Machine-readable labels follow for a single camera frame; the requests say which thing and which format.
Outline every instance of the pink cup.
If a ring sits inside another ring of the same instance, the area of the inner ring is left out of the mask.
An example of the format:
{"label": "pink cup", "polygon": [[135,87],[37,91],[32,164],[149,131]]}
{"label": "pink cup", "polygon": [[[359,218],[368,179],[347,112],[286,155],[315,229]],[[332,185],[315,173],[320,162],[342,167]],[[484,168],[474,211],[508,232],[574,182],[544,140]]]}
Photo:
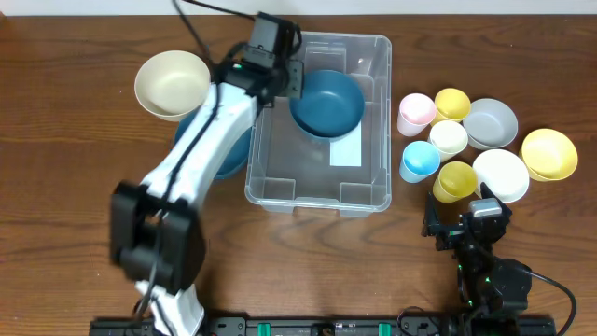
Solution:
{"label": "pink cup", "polygon": [[421,93],[411,93],[398,108],[398,131],[404,136],[420,133],[435,117],[436,103]]}

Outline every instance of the plastic cup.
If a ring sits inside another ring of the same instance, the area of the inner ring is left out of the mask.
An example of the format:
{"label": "plastic cup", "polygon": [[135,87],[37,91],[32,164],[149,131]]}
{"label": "plastic cup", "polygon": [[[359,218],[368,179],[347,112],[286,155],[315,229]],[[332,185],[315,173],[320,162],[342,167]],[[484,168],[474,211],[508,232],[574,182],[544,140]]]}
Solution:
{"label": "plastic cup", "polygon": [[503,203],[516,202],[529,189],[529,171],[515,154],[503,149],[490,149],[481,153],[473,162],[477,174],[477,189],[480,196],[482,182]]}
{"label": "plastic cup", "polygon": [[437,148],[439,157],[444,162],[466,148],[468,136],[463,125],[456,121],[443,120],[431,128],[427,141]]}
{"label": "plastic cup", "polygon": [[402,153],[400,176],[409,183],[419,183],[439,168],[439,153],[426,141],[410,143]]}
{"label": "plastic cup", "polygon": [[436,95],[436,117],[431,121],[435,125],[442,120],[461,121],[470,113],[470,99],[458,89],[444,89]]}
{"label": "plastic cup", "polygon": [[514,111],[506,104],[490,98],[473,102],[463,124],[468,132],[469,145],[482,150],[507,146],[519,131]]}
{"label": "plastic cup", "polygon": [[450,162],[439,171],[433,195],[442,203],[456,202],[469,196],[477,187],[477,174],[464,162]]}
{"label": "plastic cup", "polygon": [[180,121],[203,104],[210,81],[209,69],[199,56],[165,51],[141,66],[134,93],[149,113],[160,119]]}
{"label": "plastic cup", "polygon": [[436,117],[436,105],[421,93],[404,97],[398,108],[398,131],[404,136],[420,133]]}
{"label": "plastic cup", "polygon": [[520,156],[535,181],[563,180],[578,166],[575,145],[566,135],[551,129],[529,133],[522,142]]}

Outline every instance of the light blue cup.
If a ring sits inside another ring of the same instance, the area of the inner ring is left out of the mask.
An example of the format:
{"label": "light blue cup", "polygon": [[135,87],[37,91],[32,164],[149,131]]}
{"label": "light blue cup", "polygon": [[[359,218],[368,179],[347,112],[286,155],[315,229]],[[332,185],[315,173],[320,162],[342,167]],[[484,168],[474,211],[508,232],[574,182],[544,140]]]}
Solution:
{"label": "light blue cup", "polygon": [[440,159],[435,146],[415,141],[404,148],[400,161],[400,176],[409,183],[419,183],[437,171]]}

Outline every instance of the white wall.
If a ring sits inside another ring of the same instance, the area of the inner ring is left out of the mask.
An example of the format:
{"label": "white wall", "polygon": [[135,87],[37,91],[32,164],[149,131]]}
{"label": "white wall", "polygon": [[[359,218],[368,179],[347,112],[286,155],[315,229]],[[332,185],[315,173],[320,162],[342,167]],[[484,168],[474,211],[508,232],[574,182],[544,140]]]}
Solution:
{"label": "white wall", "polygon": [[[206,0],[270,14],[597,14],[597,0]],[[189,14],[210,13],[187,6]],[[5,15],[174,14],[170,0],[0,0]]]}

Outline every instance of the gray storage box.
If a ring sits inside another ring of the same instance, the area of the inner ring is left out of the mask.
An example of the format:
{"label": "gray storage box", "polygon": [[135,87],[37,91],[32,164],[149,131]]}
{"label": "gray storage box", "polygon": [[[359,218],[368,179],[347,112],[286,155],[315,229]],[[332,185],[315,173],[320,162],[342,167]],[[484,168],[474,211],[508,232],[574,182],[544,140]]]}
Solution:
{"label": "gray storage box", "polygon": [[292,119],[288,99],[277,98],[254,126],[247,199],[286,213],[300,206],[366,217],[387,209],[392,201],[392,44],[380,35],[304,32],[297,58],[305,73],[336,70],[357,81],[366,100],[360,132],[332,143],[313,138]]}

